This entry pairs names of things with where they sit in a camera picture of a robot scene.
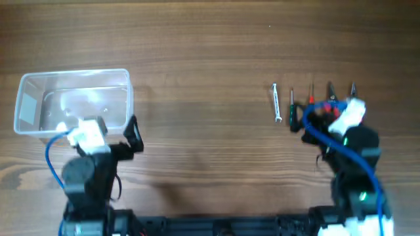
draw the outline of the silver wrench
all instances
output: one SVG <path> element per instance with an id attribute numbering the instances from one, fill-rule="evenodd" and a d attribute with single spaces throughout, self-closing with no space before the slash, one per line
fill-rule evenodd
<path id="1" fill-rule="evenodd" d="M 273 101 L 274 101 L 274 109 L 276 110 L 276 119 L 275 121 L 279 121 L 280 123 L 283 121 L 283 119 L 280 117 L 280 109 L 278 107 L 278 97 L 277 97 L 277 84 L 273 83 L 271 86 L 271 89 L 273 90 Z"/>

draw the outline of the transparent box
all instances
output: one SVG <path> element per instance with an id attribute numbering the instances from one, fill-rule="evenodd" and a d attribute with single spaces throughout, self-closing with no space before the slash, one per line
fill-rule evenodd
<path id="1" fill-rule="evenodd" d="M 133 114 L 133 86 L 126 69 L 27 73 L 20 80 L 14 131 L 52 138 L 99 115 L 108 134 L 122 134 Z"/>

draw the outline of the red pliers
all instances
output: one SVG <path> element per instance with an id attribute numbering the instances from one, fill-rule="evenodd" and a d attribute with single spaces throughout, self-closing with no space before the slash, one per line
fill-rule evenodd
<path id="1" fill-rule="evenodd" d="M 333 113 L 335 118 L 338 118 L 341 114 L 340 110 L 337 107 L 332 107 L 329 103 L 338 102 L 337 95 L 335 95 L 334 86 L 331 81 L 328 82 L 328 98 L 327 102 L 324 105 L 325 112 Z"/>

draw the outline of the wooden tabletop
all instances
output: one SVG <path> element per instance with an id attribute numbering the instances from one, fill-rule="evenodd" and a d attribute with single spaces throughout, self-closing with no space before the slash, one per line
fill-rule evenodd
<path id="1" fill-rule="evenodd" d="M 397 235 L 420 233 L 419 5 L 238 2 L 0 6 L 0 235 L 56 235 L 66 197 L 44 145 L 13 131 L 20 78 L 125 68 L 145 151 L 121 163 L 117 208 L 142 216 L 256 216 L 330 205 L 332 173 L 268 89 L 316 101 L 351 82 L 379 131 L 377 175 Z M 75 156 L 54 147 L 61 173 Z"/>

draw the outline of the plastic bin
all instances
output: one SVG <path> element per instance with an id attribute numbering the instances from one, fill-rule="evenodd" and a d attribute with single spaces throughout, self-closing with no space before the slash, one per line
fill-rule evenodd
<path id="1" fill-rule="evenodd" d="M 122 134 L 133 114 L 133 86 L 126 69 L 25 74 L 14 109 L 14 131 L 52 138 L 99 115 L 108 134 Z"/>

